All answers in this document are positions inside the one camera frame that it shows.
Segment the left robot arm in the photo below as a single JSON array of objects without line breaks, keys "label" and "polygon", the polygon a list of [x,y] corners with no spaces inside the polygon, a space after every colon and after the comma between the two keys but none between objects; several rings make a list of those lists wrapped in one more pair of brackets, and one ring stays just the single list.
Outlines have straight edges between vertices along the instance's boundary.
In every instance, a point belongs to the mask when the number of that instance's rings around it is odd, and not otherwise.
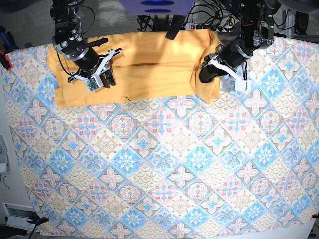
[{"label": "left robot arm", "polygon": [[265,0],[222,0],[221,3],[239,19],[240,32],[227,44],[219,44],[215,53],[204,57],[199,80],[211,83],[229,75],[235,79],[234,90],[247,93],[252,81],[247,76],[247,61],[254,50],[265,49],[274,42],[272,10]]}]

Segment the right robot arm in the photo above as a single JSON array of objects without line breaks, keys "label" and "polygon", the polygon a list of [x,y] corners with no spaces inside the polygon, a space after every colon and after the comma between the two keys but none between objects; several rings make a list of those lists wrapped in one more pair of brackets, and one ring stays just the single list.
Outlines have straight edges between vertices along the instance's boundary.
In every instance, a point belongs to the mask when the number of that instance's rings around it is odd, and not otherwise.
[{"label": "right robot arm", "polygon": [[111,71],[110,61],[120,53],[122,49],[110,49],[106,55],[99,55],[93,48],[108,42],[108,38],[88,42],[82,36],[81,17],[78,8],[82,6],[82,0],[54,0],[50,8],[50,16],[55,22],[55,35],[52,38],[53,47],[57,56],[64,56],[68,61],[78,66],[76,72],[69,73],[68,82],[79,80],[84,83],[89,92],[101,87],[115,86],[115,80]]}]

